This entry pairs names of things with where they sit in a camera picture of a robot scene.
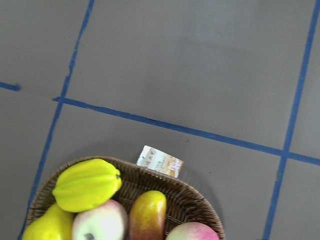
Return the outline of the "brown wicker basket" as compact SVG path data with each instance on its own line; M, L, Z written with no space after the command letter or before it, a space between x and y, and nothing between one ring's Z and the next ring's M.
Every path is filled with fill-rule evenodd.
M69 161L58 169L41 185L32 199L25 218L24 229L40 218L55 202L52 190L57 178L67 168L92 159L91 156ZM194 187L178 178L138 166L125 160L101 156L101 159L114 165L120 171L122 186L112 197L126 212L130 212L134 201L144 192L156 190L167 199L164 233L186 222L199 222L212 228L221 240L226 238L219 215L210 202Z

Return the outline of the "paper price tag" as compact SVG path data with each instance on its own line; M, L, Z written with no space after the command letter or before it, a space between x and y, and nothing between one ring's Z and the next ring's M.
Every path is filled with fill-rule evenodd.
M140 167L177 178L181 172L184 162L159 149L145 145L136 164Z

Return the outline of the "yellow red mango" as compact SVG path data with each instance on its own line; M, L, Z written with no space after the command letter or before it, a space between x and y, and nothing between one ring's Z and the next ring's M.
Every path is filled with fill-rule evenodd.
M163 240L165 238L166 196L157 190L141 194L129 213L130 240Z

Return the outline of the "yellow star fruit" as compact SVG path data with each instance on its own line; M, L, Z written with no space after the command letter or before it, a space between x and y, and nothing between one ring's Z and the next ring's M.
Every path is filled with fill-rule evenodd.
M57 178L52 194L61 209L80 213L102 205L121 186L120 171L107 161L95 158L64 170Z

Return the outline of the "pink red apple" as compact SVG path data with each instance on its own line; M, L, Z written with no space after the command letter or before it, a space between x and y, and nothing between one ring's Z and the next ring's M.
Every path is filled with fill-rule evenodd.
M218 234L200 222L186 222L173 228L166 240L219 240Z

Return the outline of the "yellow lemon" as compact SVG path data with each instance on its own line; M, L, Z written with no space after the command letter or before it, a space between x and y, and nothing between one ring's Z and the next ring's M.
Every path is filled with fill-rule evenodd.
M71 240L75 214L54 203L25 230L23 240Z

